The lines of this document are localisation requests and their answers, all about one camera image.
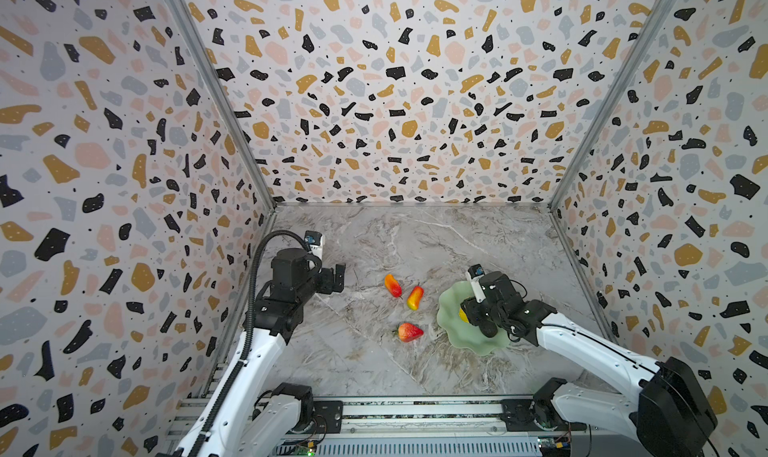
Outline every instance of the strawberry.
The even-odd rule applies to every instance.
[[[424,297],[424,289],[419,286],[413,287],[411,295],[408,296],[408,308],[418,310],[418,303],[421,302],[422,297]]]
[[[411,342],[424,335],[424,331],[412,323],[404,323],[397,329],[397,335],[403,342]]]
[[[384,287],[386,287],[386,289],[389,290],[389,293],[392,294],[392,297],[395,297],[396,299],[399,299],[402,295],[402,288],[400,288],[400,284],[395,280],[395,277],[392,277],[391,273],[386,274],[386,277],[384,277]]]

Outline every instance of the green bowl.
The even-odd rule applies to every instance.
[[[464,322],[458,316],[461,303],[468,297],[473,297],[472,284],[466,280],[456,282],[440,294],[440,307],[437,311],[437,324],[448,333],[448,341],[457,349],[470,349],[479,356],[487,356],[495,349],[503,349],[510,344],[506,332],[500,330],[495,337],[489,339],[482,335],[480,328]]]

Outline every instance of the side wall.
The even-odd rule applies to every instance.
[[[0,7],[0,452],[154,455],[261,203],[162,0]]]
[[[655,0],[187,0],[275,200],[549,200]]]
[[[619,342],[696,372],[721,455],[768,438],[766,3],[678,0],[555,211]]]

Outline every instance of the black corrugated hose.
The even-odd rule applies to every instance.
[[[216,416],[219,414],[219,410],[221,409],[221,406],[224,404],[226,395],[229,393],[230,387],[232,387],[232,385],[234,384],[237,374],[240,373],[240,369],[243,368],[243,365],[244,365],[243,361],[248,357],[248,354],[250,353],[250,346],[254,339],[254,324],[255,324],[254,304],[256,300],[256,274],[259,271],[259,265],[261,264],[261,256],[262,254],[264,254],[264,249],[266,248],[266,244],[269,241],[271,241],[274,237],[278,237],[281,235],[295,239],[301,244],[302,249],[304,249],[307,252],[310,251],[310,244],[305,242],[301,237],[299,237],[298,235],[296,235],[291,231],[274,231],[274,232],[267,233],[264,236],[264,238],[261,240],[261,242],[259,242],[259,246],[256,248],[256,251],[254,252],[254,261],[251,264],[250,281],[248,283],[248,309],[246,310],[246,316],[245,316],[246,335],[245,335],[245,344],[243,345],[243,353],[240,354],[239,361],[235,364],[229,377],[226,378],[224,387],[221,389],[219,396],[216,398],[216,401],[214,402],[214,406],[210,408],[210,413],[208,414],[208,417],[206,418],[205,423],[203,424],[203,427],[200,429],[200,433],[197,434],[197,439],[194,441],[194,444],[192,445],[192,449],[190,449],[190,453],[188,454],[188,457],[197,457],[197,454],[200,453],[200,448],[203,446],[203,443],[206,440],[205,434],[210,432],[211,428],[214,426],[214,421],[216,420]]]

